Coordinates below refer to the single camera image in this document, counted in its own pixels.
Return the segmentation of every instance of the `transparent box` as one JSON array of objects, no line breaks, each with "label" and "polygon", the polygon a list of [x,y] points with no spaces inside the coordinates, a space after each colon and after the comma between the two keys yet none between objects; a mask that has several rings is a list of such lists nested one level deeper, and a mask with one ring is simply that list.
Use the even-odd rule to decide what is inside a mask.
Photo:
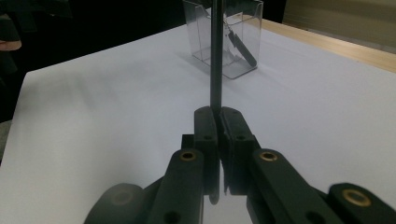
[{"label": "transparent box", "polygon": [[[191,54],[210,66],[211,6],[183,0]],[[237,78],[257,68],[262,28],[262,1],[224,0],[222,73]]]}]

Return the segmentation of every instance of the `white tabletop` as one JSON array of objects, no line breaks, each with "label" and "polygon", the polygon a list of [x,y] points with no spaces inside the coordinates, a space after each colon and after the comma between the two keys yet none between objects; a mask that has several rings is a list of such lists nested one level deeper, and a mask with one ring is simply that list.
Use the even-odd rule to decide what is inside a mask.
[{"label": "white tabletop", "polygon": [[[0,223],[82,223],[111,186],[157,180],[209,104],[208,73],[185,26],[28,73]],[[395,87],[394,73],[263,30],[259,68],[224,78],[223,104],[313,187],[350,182],[396,207]],[[204,223],[249,223],[245,199],[205,200]]]}]

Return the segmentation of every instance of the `beige wall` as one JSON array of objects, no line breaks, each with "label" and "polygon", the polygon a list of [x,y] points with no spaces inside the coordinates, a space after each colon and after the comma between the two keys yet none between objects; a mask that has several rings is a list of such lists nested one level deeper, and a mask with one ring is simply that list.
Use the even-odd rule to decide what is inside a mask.
[{"label": "beige wall", "polygon": [[396,48],[394,0],[288,0],[283,22]]}]

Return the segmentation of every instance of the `clear plastic container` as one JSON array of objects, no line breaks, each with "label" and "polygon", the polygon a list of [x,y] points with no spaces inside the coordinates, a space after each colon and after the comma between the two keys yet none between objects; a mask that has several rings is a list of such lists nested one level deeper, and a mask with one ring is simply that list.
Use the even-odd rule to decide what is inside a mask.
[{"label": "clear plastic container", "polygon": [[[210,13],[201,0],[183,0],[191,54],[210,65]],[[262,1],[224,0],[223,75],[237,78],[257,68]]]}]

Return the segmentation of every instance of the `dark background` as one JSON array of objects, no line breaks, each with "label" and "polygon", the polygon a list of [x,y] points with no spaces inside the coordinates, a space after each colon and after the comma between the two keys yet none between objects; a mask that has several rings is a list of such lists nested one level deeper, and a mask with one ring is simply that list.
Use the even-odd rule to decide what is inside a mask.
[{"label": "dark background", "polygon": [[[2,77],[7,95],[0,93],[3,95],[0,122],[12,119],[27,72],[185,24],[181,0],[69,0],[69,4],[73,19],[34,12],[38,31],[23,33],[19,30],[22,48],[11,52],[19,71]],[[263,17],[281,22],[285,4],[286,0],[264,1]],[[9,16],[15,21],[12,13]]]}]

